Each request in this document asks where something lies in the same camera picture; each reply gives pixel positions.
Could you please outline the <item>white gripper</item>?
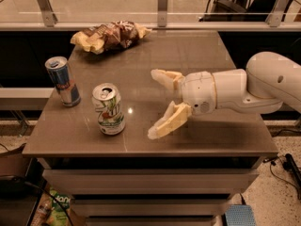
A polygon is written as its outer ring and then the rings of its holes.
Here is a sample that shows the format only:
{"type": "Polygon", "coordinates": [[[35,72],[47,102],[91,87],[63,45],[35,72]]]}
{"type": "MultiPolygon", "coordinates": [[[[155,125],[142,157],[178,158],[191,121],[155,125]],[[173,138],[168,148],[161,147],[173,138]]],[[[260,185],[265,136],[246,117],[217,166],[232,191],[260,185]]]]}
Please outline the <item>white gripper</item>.
{"type": "Polygon", "coordinates": [[[202,115],[215,110],[215,85],[211,73],[189,73],[184,78],[179,72],[155,69],[150,75],[153,80],[177,95],[181,94],[182,89],[184,103],[176,105],[171,102],[168,105],[164,116],[149,129],[149,139],[167,136],[184,125],[192,114],[202,115]]]}

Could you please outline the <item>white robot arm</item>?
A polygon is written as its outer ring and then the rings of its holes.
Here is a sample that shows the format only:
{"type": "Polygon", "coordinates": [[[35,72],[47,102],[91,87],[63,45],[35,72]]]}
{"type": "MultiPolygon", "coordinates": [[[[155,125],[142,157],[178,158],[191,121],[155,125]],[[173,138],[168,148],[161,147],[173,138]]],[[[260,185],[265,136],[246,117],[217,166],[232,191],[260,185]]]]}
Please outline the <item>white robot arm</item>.
{"type": "Polygon", "coordinates": [[[188,75],[156,69],[150,74],[182,100],[168,105],[164,116],[149,129],[150,139],[164,137],[189,117],[216,109],[268,114],[286,104],[301,112],[301,66],[273,52],[257,53],[243,69],[188,75]]]}

